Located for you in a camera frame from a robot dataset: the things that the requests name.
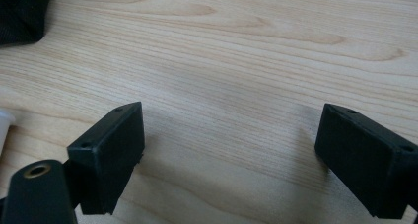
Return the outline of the black pencil case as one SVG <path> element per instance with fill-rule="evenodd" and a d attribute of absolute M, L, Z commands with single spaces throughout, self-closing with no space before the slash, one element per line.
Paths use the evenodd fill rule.
<path fill-rule="evenodd" d="M 0 45 L 40 41 L 49 1 L 0 0 Z"/>

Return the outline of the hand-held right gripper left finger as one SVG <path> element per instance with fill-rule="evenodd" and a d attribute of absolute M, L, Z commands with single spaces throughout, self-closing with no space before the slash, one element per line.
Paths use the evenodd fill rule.
<path fill-rule="evenodd" d="M 110 111 L 67 147 L 72 203 L 87 215 L 111 214 L 144 149 L 142 104 Z"/>

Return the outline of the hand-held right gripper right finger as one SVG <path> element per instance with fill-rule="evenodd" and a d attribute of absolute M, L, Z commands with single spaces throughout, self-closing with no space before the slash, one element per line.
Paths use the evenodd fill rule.
<path fill-rule="evenodd" d="M 418 218 L 418 145 L 359 112 L 326 104 L 314 149 L 371 215 L 400 219 L 410 206 Z"/>

